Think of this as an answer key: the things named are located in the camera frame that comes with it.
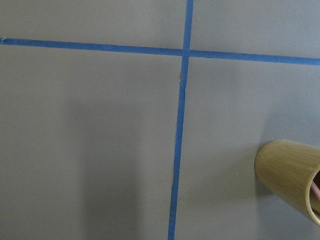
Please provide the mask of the pink chopstick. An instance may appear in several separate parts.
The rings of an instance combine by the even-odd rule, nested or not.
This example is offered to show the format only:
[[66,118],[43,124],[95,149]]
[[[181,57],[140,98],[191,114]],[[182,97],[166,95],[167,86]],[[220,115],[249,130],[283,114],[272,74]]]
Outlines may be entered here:
[[312,190],[312,192],[315,195],[316,199],[318,201],[320,201],[320,189],[318,188],[318,186],[316,185],[316,183],[314,181],[312,181],[312,183],[310,185],[310,189]]

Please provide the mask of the bamboo wooden cup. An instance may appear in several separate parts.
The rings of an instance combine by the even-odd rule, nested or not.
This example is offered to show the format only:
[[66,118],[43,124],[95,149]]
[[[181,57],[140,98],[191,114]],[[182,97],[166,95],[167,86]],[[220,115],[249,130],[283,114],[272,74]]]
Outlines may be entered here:
[[320,148],[290,140],[263,145],[254,159],[259,182],[298,212],[320,224],[320,202],[311,190],[320,189]]

